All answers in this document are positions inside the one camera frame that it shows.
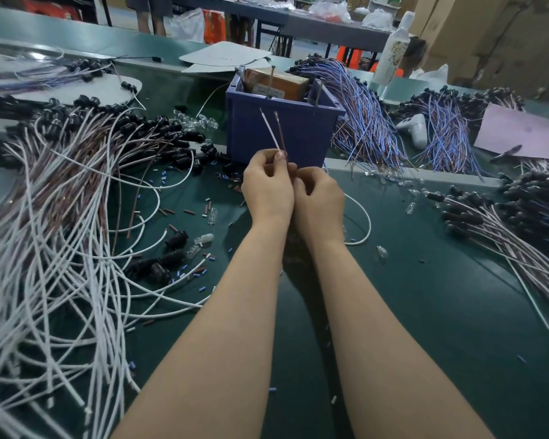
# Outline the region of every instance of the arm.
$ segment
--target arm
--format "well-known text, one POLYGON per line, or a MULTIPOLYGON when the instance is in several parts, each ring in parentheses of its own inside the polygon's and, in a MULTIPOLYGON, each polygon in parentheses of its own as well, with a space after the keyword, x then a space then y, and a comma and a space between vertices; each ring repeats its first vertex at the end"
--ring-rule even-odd
POLYGON ((336 181, 319 168, 297 175, 297 228, 317 269, 356 437, 493 438, 345 247, 344 194, 336 181))
MULTIPOLYGON (((278 274, 293 211, 284 156, 275 160, 274 176, 265 173, 264 164, 275 153, 257 153, 244 172, 242 190, 252 228, 211 298, 118 425, 116 439, 260 436, 271 378, 278 274)), ((295 169, 289 164, 289 170, 295 169)))

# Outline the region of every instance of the blue plastic crate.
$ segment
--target blue plastic crate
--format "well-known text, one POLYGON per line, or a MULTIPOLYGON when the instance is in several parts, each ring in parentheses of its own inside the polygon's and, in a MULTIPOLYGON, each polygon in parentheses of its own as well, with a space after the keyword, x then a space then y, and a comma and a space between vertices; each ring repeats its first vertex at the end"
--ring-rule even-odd
POLYGON ((308 93, 309 102, 267 98, 244 92, 242 80, 236 74, 226 91, 227 143, 232 160, 248 163, 257 151, 275 147, 260 114, 262 109, 280 144, 274 113, 277 111, 290 162, 297 163, 300 168, 322 166, 337 118, 344 115, 345 110, 325 85, 315 107, 319 86, 320 81, 315 80, 308 93))

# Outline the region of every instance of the white game controller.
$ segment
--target white game controller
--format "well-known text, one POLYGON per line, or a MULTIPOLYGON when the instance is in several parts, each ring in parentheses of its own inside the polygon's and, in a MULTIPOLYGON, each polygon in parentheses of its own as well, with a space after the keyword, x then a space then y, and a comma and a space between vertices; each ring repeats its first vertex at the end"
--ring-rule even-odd
POLYGON ((413 140, 413 146, 417 149, 423 150, 427 147, 427 125, 425 124, 425 116, 423 114, 413 115, 408 119, 404 119, 395 127, 397 131, 409 131, 413 140))

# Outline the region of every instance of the hand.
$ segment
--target hand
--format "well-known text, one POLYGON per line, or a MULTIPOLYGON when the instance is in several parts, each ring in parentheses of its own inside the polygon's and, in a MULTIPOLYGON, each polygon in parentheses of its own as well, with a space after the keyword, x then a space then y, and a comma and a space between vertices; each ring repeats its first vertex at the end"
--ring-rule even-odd
POLYGON ((295 224, 309 251, 316 244, 344 242, 344 192, 323 169, 310 167, 297 171, 293 181, 295 224))
POLYGON ((287 164, 286 154, 277 149, 258 151, 244 170, 242 192, 252 215, 252 224, 276 222, 289 227, 294 196, 291 176, 297 165, 287 164))

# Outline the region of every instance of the forearm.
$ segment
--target forearm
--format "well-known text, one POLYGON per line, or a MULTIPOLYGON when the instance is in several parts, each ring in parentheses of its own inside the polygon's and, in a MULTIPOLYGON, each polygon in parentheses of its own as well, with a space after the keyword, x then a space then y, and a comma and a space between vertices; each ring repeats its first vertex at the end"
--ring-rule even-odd
POLYGON ((253 226, 211 298, 154 371, 116 437, 257 438, 288 222, 253 226))
POLYGON ((312 254, 356 437, 492 438, 343 243, 317 246, 312 254))

